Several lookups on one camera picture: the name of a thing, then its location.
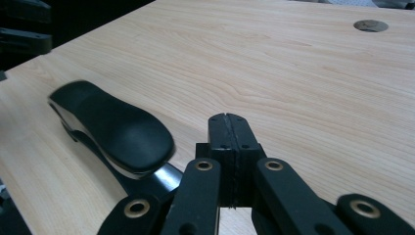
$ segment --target black object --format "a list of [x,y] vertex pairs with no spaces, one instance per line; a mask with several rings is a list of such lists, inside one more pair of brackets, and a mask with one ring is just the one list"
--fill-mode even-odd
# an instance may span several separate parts
[[6,79],[7,79],[6,74],[2,70],[0,70],[0,81],[6,80]]
[[0,193],[0,235],[30,235],[12,198],[5,191]]
[[[169,212],[159,214],[165,221],[155,226],[162,227],[162,235],[217,234],[219,207],[253,208],[255,230],[263,235],[415,234],[403,219],[365,196],[342,196],[336,206],[319,199],[287,163],[266,157],[242,117],[211,117],[208,138],[209,143],[196,145],[196,159],[188,163]],[[123,205],[133,199],[125,200]],[[151,215],[141,216],[128,223],[138,226]],[[116,234],[107,229],[125,217],[114,210],[99,234]]]
[[408,3],[405,6],[405,10],[414,10],[415,3]]
[[3,9],[11,18],[39,23],[51,22],[51,7],[40,0],[3,0]]
[[0,27],[0,53],[43,55],[51,50],[51,35]]
[[174,142],[154,116],[83,80],[59,88],[48,102],[71,138],[95,153],[128,195],[147,192],[163,201],[174,192],[182,175],[167,163]]
[[[7,16],[8,13],[4,6],[6,0],[0,0],[0,27],[50,34],[53,36],[53,48],[56,48],[152,1],[153,0],[42,0],[42,2],[50,6],[51,22],[40,23],[39,21],[28,21],[23,20],[22,18],[12,18]],[[0,71],[7,71],[35,56],[37,55],[8,52],[0,53]]]
[[181,173],[165,164],[173,141],[155,117],[87,81],[61,87],[49,104],[68,134],[96,153],[129,194],[100,235],[217,234],[219,207],[252,208],[255,230],[263,235],[415,234],[371,198],[345,195],[336,206],[319,199],[289,164],[266,157],[242,117],[208,120],[209,141],[196,145],[176,189]]

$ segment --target wood grain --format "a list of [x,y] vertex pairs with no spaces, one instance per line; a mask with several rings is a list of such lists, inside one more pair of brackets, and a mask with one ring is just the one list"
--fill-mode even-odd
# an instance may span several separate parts
[[[353,24],[378,20],[389,29]],[[415,225],[415,15],[301,2],[161,0],[7,71],[0,176],[34,234],[94,234],[123,197],[47,96],[89,80],[158,117],[184,169],[209,117],[246,118],[323,199],[373,197]],[[253,234],[222,210],[220,234]]]

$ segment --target dark floor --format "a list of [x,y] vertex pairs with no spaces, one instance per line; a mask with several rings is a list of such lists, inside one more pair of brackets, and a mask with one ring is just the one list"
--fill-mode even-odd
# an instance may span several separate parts
[[30,235],[13,200],[0,199],[0,235]]
[[[152,1],[43,0],[52,7],[52,23],[33,23],[11,19],[0,12],[0,27],[52,34],[53,47],[57,47]],[[32,57],[30,55],[0,53],[0,71],[6,71]]]

